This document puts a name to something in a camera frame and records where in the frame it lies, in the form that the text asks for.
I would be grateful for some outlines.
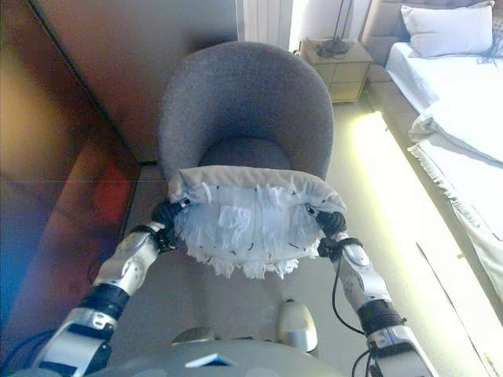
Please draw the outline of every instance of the white bed sheet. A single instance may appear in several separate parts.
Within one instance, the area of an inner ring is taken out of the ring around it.
[[[449,197],[503,301],[503,164],[467,152],[441,134],[409,150]]]
[[[478,59],[475,56],[424,59],[414,53],[409,43],[400,42],[391,47],[386,69],[403,95],[421,113],[452,93],[483,94],[477,90],[478,83],[497,81],[503,87],[503,60],[480,64]]]

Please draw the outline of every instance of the white blanket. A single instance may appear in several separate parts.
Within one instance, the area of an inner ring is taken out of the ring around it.
[[[461,89],[421,113],[409,150],[450,199],[503,300],[503,97],[487,82]]]
[[[462,148],[503,162],[502,89],[490,82],[454,86],[448,97],[420,114],[409,132],[410,138],[420,141],[425,135],[439,132]]]

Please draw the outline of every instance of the lamp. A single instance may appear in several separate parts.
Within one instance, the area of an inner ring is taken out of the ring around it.
[[[353,0],[349,0],[349,6],[347,7],[346,18],[344,20],[343,32],[340,36],[337,35],[344,3],[345,0],[341,0],[339,14],[337,16],[336,30],[333,32],[332,39],[326,40],[321,45],[316,46],[316,52],[319,57],[334,57],[335,55],[340,55],[349,51],[349,45],[343,42],[341,37],[344,36],[344,32],[346,31],[347,20],[349,19],[349,13],[351,11],[351,7],[353,6]]]

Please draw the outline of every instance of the lamp base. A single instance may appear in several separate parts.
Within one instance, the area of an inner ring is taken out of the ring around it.
[[[316,46],[319,57],[334,57],[349,51],[349,45],[342,41],[340,37],[324,41],[320,46]]]

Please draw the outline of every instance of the gray armchair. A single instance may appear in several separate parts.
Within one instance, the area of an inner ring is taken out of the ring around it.
[[[228,42],[185,58],[161,106],[159,158],[178,169],[234,165],[325,179],[332,103],[316,71],[277,47]]]

